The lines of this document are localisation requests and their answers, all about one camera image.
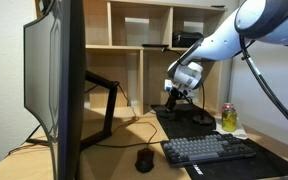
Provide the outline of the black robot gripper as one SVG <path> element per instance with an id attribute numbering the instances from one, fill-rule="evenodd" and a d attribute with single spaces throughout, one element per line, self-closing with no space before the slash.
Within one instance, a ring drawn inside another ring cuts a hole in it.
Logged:
<path id="1" fill-rule="evenodd" d="M 178 89 L 172 89 L 169 94 L 168 102 L 165 104 L 166 112 L 173 112 L 176 108 L 176 101 L 183 98 L 183 93 Z"/>

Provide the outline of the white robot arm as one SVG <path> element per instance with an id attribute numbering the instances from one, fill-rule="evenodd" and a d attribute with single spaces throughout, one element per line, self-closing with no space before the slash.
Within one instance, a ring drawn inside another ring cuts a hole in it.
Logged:
<path id="1" fill-rule="evenodd" d="M 288 46 L 288 0 L 245 0 L 210 36 L 197 40 L 173 62 L 168 76 L 183 90 L 201 84 L 202 68 L 193 59 L 226 60 L 257 40 Z"/>

